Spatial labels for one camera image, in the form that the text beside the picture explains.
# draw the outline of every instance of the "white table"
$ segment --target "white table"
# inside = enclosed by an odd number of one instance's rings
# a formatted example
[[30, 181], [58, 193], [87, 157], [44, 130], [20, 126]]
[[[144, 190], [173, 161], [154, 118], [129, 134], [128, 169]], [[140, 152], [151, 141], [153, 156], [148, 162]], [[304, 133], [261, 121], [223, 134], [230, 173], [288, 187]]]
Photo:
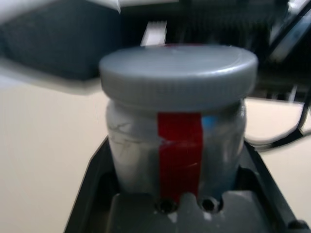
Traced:
[[[107, 135], [107, 101], [99, 80], [67, 82], [0, 61], [1, 233], [64, 231], [88, 163]], [[259, 139], [287, 131], [301, 109], [265, 100], [246, 105], [246, 135]], [[308, 142], [263, 159], [295, 215], [311, 225]]]

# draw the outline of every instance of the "blurry background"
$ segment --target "blurry background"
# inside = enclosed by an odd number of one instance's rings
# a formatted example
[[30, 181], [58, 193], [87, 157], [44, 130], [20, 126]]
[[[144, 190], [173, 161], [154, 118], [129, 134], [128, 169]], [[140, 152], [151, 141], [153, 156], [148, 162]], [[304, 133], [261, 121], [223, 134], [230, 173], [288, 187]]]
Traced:
[[139, 46], [149, 21], [166, 21], [167, 43], [224, 44], [253, 51], [260, 60], [253, 96], [301, 101], [309, 86], [310, 17], [288, 55], [281, 60], [273, 55], [297, 20], [309, 12], [309, 0], [2, 0], [0, 4], [0, 55], [66, 79], [97, 77], [104, 55]]

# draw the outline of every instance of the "red tape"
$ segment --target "red tape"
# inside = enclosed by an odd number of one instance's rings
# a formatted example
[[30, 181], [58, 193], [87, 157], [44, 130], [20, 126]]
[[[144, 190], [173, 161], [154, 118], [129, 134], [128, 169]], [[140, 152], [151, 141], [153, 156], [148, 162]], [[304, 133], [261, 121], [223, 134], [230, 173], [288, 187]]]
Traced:
[[179, 202], [180, 195], [198, 195], [203, 129], [200, 113], [159, 113], [160, 193]]

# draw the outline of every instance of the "black plastic base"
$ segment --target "black plastic base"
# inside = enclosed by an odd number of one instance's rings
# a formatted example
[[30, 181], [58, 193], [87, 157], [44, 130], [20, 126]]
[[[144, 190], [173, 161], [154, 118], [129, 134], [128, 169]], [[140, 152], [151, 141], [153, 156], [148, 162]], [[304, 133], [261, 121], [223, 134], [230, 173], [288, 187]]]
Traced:
[[254, 148], [245, 144], [234, 190], [218, 211], [184, 194], [175, 212], [163, 214], [149, 195], [118, 193], [108, 140], [89, 164], [65, 233], [273, 232], [311, 233], [296, 220]]

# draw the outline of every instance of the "jar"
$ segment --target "jar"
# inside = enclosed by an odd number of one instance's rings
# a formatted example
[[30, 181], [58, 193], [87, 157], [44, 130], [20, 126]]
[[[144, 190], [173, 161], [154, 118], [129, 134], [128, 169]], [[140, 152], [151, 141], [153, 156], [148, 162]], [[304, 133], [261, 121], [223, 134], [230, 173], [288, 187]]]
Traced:
[[100, 62], [121, 191], [179, 201], [232, 189], [258, 61], [227, 46], [139, 47]]

